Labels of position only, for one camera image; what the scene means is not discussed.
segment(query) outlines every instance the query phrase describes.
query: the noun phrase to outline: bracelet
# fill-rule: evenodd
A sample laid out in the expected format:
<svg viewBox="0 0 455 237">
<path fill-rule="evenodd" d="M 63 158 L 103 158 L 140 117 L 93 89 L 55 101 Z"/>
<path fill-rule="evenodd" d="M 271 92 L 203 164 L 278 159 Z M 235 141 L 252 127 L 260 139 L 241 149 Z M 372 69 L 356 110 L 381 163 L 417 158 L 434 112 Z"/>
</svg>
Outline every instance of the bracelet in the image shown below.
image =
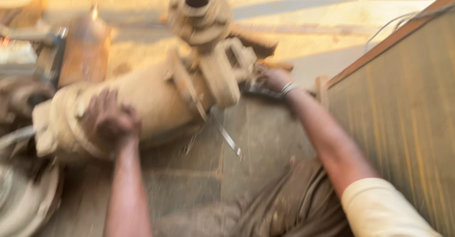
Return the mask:
<svg viewBox="0 0 455 237">
<path fill-rule="evenodd" d="M 298 84 L 298 83 L 295 83 L 293 81 L 289 82 L 281 90 L 281 97 L 283 98 L 284 96 L 286 96 L 287 93 L 289 93 L 289 91 L 291 91 L 291 90 L 293 90 L 295 88 L 298 88 L 299 86 L 300 86 L 300 84 Z"/>
</svg>

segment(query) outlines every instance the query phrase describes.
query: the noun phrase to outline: hand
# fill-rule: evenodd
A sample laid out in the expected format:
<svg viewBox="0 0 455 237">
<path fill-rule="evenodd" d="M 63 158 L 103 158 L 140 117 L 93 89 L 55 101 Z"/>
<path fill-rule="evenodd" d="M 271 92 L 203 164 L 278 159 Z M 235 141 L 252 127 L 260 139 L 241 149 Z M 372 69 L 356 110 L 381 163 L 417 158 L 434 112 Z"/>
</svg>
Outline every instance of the hand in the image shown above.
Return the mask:
<svg viewBox="0 0 455 237">
<path fill-rule="evenodd" d="M 117 91 L 104 89 L 93 95 L 82 123 L 91 138 L 110 149 L 118 149 L 130 142 L 139 142 L 141 121 L 136 110 L 125 103 L 117 103 Z"/>
<path fill-rule="evenodd" d="M 275 92 L 281 92 L 286 84 L 293 81 L 292 77 L 281 69 L 264 69 L 258 80 L 264 81 L 267 87 Z"/>
</svg>

